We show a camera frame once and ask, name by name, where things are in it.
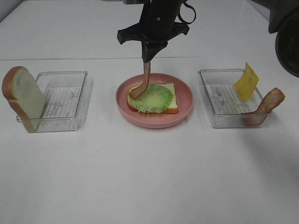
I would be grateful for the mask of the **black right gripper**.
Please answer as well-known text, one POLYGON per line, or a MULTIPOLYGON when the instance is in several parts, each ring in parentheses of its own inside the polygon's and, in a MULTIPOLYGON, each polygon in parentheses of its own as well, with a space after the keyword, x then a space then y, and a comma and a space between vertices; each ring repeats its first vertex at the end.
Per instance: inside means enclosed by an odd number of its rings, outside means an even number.
POLYGON ((176 22, 184 0, 147 0, 144 2, 138 23, 117 32, 120 44, 127 41, 139 41, 142 46, 142 60, 150 62, 168 41, 180 34, 186 35, 189 26, 185 22, 176 22))

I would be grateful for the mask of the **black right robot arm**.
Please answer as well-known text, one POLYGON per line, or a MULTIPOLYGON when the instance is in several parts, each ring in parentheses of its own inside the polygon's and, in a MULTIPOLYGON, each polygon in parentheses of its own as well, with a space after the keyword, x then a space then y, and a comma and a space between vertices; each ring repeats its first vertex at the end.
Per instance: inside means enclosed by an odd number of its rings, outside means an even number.
MULTIPOLYGON (((297 0, 257 0, 269 9, 269 33, 276 33, 275 51, 282 67, 299 75, 299 2, 297 0)), ((117 32, 120 44, 139 41, 142 60, 147 63, 166 48, 168 41, 187 34, 189 22, 180 15, 182 5, 194 10, 185 0, 126 0, 124 4, 143 4, 138 23, 117 32)))

